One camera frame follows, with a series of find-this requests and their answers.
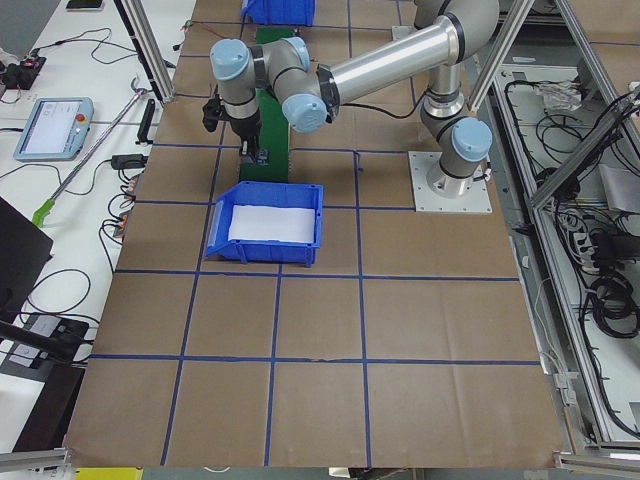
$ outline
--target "white paper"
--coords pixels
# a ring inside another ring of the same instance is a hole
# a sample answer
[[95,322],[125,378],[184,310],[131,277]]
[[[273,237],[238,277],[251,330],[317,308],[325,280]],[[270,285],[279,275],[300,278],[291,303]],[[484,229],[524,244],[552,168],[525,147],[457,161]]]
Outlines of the white paper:
[[609,208],[640,213],[640,178],[621,168],[606,165],[599,168]]
[[229,240],[313,243],[315,210],[234,205]]
[[62,153],[80,102],[43,102],[24,153]]

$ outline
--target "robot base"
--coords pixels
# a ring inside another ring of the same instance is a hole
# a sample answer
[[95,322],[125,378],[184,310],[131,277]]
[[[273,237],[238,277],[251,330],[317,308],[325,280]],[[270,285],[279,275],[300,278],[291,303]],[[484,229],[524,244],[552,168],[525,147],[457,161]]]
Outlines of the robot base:
[[[427,184],[427,174],[440,159],[440,152],[409,152],[411,183],[416,212],[462,213],[488,215],[493,212],[489,193],[484,181],[472,182],[468,193],[462,197],[449,199],[435,193]],[[482,175],[478,167],[475,176]]]

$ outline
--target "blue bin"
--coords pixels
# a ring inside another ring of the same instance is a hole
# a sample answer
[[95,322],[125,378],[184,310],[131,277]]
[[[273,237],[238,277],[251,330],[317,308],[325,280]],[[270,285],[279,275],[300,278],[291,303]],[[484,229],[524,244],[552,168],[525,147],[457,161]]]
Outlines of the blue bin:
[[315,0],[245,0],[242,14],[263,25],[313,25]]
[[[216,203],[206,256],[222,255],[242,263],[251,261],[304,263],[313,265],[322,239],[322,185],[240,182],[220,195]],[[312,243],[274,240],[229,240],[229,228],[235,205],[280,208],[306,208],[315,211]]]

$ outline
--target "tablet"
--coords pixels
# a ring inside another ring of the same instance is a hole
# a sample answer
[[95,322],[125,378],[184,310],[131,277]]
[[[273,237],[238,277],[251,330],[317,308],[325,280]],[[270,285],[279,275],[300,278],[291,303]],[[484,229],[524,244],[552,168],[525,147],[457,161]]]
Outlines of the tablet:
[[90,98],[41,98],[33,106],[13,158],[25,162],[72,160],[93,116]]

